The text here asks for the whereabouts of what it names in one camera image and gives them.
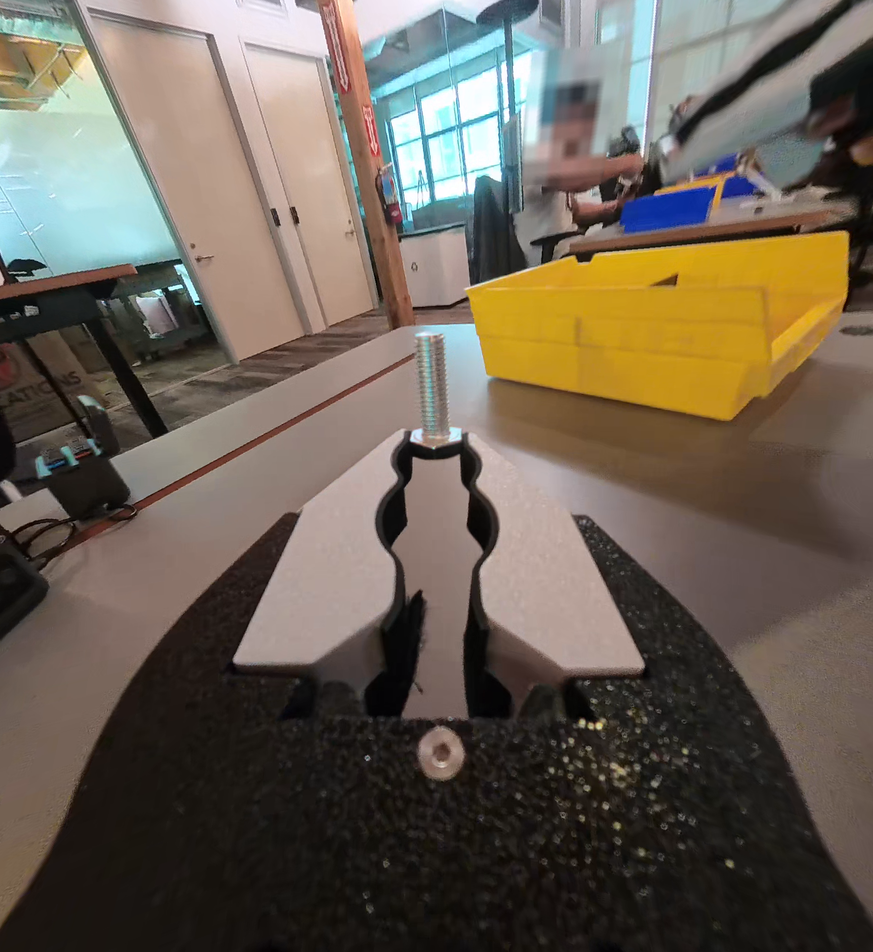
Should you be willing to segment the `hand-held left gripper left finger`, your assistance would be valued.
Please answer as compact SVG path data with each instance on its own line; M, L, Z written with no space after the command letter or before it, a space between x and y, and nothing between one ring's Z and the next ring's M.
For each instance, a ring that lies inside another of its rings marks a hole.
M398 430L300 510L232 660L238 673L370 684L405 586L394 543L407 527L410 435Z

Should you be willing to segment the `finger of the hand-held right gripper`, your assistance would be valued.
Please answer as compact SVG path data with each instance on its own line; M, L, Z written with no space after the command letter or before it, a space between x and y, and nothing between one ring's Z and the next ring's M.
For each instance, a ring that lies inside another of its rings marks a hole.
M674 184L729 154L754 150L768 177L808 173L846 126L846 93L817 91L845 45L752 45L692 103L661 147L659 176Z
M818 41L859 1L786 3L767 28L702 94L696 110L712 112L751 89L770 73L789 65Z

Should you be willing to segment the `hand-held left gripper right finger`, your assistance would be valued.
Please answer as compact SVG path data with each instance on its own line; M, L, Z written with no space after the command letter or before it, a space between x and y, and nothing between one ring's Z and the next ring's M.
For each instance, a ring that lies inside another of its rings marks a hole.
M572 514L473 433L463 436L467 530L480 547L464 633L468 697L639 678L645 661Z

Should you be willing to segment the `silver hex bolt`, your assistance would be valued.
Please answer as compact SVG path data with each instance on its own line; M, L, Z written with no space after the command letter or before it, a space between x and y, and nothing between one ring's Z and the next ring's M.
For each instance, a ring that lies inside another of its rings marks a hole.
M451 424L444 334L420 331L415 336L420 425L409 442L420 459L440 460L460 452L463 432Z

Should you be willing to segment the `large yellow plastic bin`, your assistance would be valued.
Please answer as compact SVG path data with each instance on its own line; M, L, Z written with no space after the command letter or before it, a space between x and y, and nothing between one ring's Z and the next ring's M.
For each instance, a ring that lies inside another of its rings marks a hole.
M848 232L566 257L467 290L489 376L731 421L817 350Z

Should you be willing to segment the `person's right hand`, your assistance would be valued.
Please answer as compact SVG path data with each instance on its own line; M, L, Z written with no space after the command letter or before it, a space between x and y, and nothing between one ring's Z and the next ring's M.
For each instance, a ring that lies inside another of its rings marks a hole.
M828 106L812 112L803 126L807 139L827 140L846 137L846 151L861 168L873 166L873 128L859 132L862 115L850 96L843 96Z

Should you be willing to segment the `wooden work table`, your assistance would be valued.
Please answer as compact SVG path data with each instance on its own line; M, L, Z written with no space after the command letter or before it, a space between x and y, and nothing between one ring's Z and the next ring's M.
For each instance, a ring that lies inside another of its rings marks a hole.
M784 214L759 213L746 217L706 222L681 228L623 234L597 232L569 242L566 257L589 261L594 255L651 247L732 242L790 234L841 230L856 217L853 204L821 204L816 208L790 210Z

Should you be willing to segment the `black battery charger dock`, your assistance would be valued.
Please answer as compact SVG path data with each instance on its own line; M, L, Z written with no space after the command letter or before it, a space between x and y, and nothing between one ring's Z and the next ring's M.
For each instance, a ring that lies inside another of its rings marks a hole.
M127 506L131 491L94 438L76 438L43 450L36 477L73 520L106 517Z

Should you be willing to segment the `dark jacket on chair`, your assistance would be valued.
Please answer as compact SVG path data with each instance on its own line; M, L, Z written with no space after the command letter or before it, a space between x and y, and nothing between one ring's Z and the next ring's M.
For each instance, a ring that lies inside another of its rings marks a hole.
M508 276L526 268L519 245L506 186L481 175L474 191L470 241L470 279L476 285Z

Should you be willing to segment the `dark metal cart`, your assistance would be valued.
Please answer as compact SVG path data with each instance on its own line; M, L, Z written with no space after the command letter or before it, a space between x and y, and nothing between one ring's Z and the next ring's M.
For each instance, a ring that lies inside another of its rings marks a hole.
M180 260L136 267L104 302L118 339L139 362L208 342L214 334Z

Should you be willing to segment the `white cabinet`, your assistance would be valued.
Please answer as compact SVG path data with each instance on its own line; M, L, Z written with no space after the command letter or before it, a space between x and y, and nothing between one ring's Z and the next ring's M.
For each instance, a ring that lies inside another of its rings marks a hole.
M463 223L405 233L399 246L415 310L449 307L466 298L471 281Z

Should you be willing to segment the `red fire extinguisher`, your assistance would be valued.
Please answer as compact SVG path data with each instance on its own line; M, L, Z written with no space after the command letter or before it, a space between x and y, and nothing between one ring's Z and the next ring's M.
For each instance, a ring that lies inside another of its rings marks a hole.
M393 163L386 163L377 170L375 187L386 223L394 228L400 228L404 217Z

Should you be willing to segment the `brown cardboard box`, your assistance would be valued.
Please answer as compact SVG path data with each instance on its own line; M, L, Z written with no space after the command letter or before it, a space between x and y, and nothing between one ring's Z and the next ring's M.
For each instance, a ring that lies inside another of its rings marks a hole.
M102 396L62 331L31 338L28 343L74 402ZM0 344L0 407L14 429L39 432L66 424L70 416L43 374L34 367L19 343Z

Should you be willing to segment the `dark table with wooden edge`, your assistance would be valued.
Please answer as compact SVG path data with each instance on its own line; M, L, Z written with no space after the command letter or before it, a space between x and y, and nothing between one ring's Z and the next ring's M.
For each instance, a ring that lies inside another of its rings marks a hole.
M112 296L121 279L135 276L135 266L122 264L0 287L0 345L19 346L30 365L46 381L68 412L72 422L88 437L92 436L92 430L79 415L56 376L30 346L29 340L64 327L84 327L150 437L156 439L167 434L167 424L134 374L131 364L104 327L104 318L98 307L99 301Z

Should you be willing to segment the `white door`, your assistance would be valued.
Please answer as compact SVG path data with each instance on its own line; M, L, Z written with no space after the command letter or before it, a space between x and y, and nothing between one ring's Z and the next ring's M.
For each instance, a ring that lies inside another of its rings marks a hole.
M87 16L216 339L239 362L310 334L214 35Z
M253 43L244 53L321 319L335 327L377 297L328 69Z

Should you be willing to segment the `wooden post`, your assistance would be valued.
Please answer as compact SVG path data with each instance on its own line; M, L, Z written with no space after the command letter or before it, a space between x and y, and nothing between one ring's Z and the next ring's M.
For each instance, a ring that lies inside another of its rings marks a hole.
M380 160L374 160L371 156L361 116L361 105L372 105L372 97L355 7L351 1L333 2L346 36L348 64L353 83L349 94L340 94L338 90L337 93L359 182L359 197L364 209L364 221L370 237L383 303L390 327L413 327L416 323L415 314L407 288L397 231L386 223L375 187L377 170L384 165L383 155Z

